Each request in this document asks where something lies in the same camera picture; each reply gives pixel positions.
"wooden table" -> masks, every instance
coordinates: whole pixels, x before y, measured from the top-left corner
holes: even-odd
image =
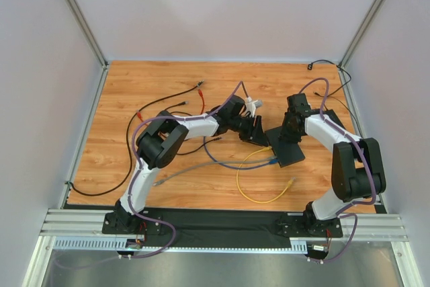
[[[253,99],[262,99],[265,130],[280,126],[287,108],[286,97],[298,93],[310,80],[326,77],[331,89],[340,86],[337,69],[333,65],[306,65],[265,63],[196,63],[196,62],[113,62],[97,112],[85,145],[75,185],[87,193],[108,190],[120,183],[129,166],[126,148],[126,127],[130,117],[144,104],[193,87],[204,79],[201,89],[206,100],[206,111],[221,104],[240,80],[245,82]],[[305,93],[312,107],[319,107],[321,98],[314,91],[324,93],[325,84],[316,82]],[[342,91],[334,95],[346,104]],[[189,104],[173,110],[199,114],[202,101],[197,90],[154,104],[142,112],[142,117],[156,116],[167,106],[187,100]],[[326,106],[333,108],[346,129],[353,131],[348,111],[335,99],[328,99]],[[139,120],[135,119],[134,130]],[[201,145],[201,138],[183,144],[180,152],[190,151]],[[291,177],[292,187],[277,201],[256,204],[242,197],[236,187],[236,171],[219,165],[205,166],[153,187],[146,205],[166,208],[218,208],[243,210],[303,211],[309,201],[321,197],[331,186],[331,154],[317,140],[305,136],[300,146],[306,159],[297,164],[280,168],[277,164],[252,171],[241,172],[241,185],[246,194],[256,200],[270,200],[278,195]],[[222,135],[222,140],[208,144],[218,160],[244,159],[259,147],[242,142],[235,132]],[[271,151],[256,159],[269,157]],[[163,169],[157,180],[198,163],[210,161],[204,149],[188,155],[176,156]],[[98,197],[82,196],[71,192],[69,204],[112,205],[124,193],[128,181],[118,190]],[[357,206],[355,212],[371,212],[371,206]]]

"wood surface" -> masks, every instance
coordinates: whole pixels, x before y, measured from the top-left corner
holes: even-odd
[[[88,193],[108,190],[120,183],[127,173],[129,161],[126,148],[126,127],[135,111],[157,98],[193,87],[204,79],[201,89],[206,101],[205,111],[221,104],[240,80],[245,82],[253,99],[262,99],[265,130],[280,126],[287,108],[287,96],[298,93],[303,85],[316,77],[326,77],[331,90],[340,86],[337,69],[333,65],[306,65],[267,63],[197,63],[197,62],[113,62],[103,88],[97,112],[85,145],[75,178],[77,188]],[[305,91],[312,107],[319,107],[321,98],[313,94],[325,91],[325,83],[318,81]],[[343,91],[335,94],[345,102]],[[172,110],[199,114],[202,101],[197,90],[152,105],[142,112],[142,117],[156,116],[167,106],[187,100],[189,104]],[[328,98],[327,107],[333,108],[346,129],[353,131],[349,112],[335,99]],[[139,120],[135,119],[134,130]],[[180,152],[190,151],[202,143],[201,138],[183,144]],[[292,187],[277,201],[256,204],[242,197],[236,187],[236,171],[219,165],[205,166],[153,187],[147,206],[166,208],[217,208],[243,210],[303,211],[309,201],[321,197],[331,186],[331,153],[317,140],[305,136],[300,143],[306,159],[297,164],[280,168],[278,164],[252,171],[241,171],[240,179],[246,194],[256,200],[270,200],[277,196],[291,177]],[[222,139],[208,144],[218,160],[244,159],[258,146],[239,140],[235,132],[227,132]],[[271,151],[253,156],[269,157]],[[162,169],[157,180],[198,163],[210,161],[204,149],[188,155],[176,156]],[[99,197],[86,197],[74,191],[69,204],[112,205],[124,193],[128,181],[118,190]],[[371,206],[356,206],[355,212],[374,212]]]

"gray cable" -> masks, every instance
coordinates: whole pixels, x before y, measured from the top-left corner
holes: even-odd
[[[187,171],[192,171],[193,169],[199,168],[199,167],[203,167],[203,166],[208,166],[208,165],[214,165],[214,164],[255,164],[255,163],[262,163],[264,161],[271,161],[275,159],[275,156],[269,157],[269,158],[264,158],[264,159],[259,159],[257,161],[209,161],[207,163],[202,163],[202,164],[197,164],[185,169],[182,169],[181,171],[178,171],[177,173],[174,173],[170,176],[167,176],[166,178],[160,179],[159,181],[156,181],[153,186],[158,186],[161,185],[162,183],[164,183],[165,181],[167,181],[168,179],[171,179],[172,177],[181,175],[182,173],[186,173]]]

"blue cable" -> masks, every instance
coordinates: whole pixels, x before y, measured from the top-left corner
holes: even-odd
[[[206,154],[208,154],[208,156],[209,156],[209,158],[211,158],[211,160],[213,160],[215,162],[218,162],[215,159],[215,157],[213,157],[209,153],[207,145],[205,145],[205,144],[206,144],[206,137],[203,137],[203,147],[204,147],[204,150],[206,151]],[[267,163],[264,163],[264,164],[261,164],[261,165],[257,165],[257,166],[252,166],[252,167],[241,167],[241,168],[239,168],[239,167],[235,167],[235,166],[229,166],[229,165],[226,165],[226,164],[223,164],[223,163],[220,163],[219,165],[227,167],[227,168],[230,168],[230,169],[240,169],[241,171],[246,171],[246,170],[250,170],[250,169],[256,169],[256,168],[260,168],[260,167],[263,167],[263,166],[272,165],[272,164],[275,164],[275,163],[277,163],[277,159],[272,159],[271,161],[268,161]]]

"white wall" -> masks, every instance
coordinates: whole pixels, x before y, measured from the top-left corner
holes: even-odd
[[[339,60],[373,0],[77,0],[108,59]]]
[[[20,286],[101,67],[64,0],[0,8],[0,284]]]
[[[430,286],[430,0],[386,0],[348,66],[365,132],[380,142],[389,209]]]

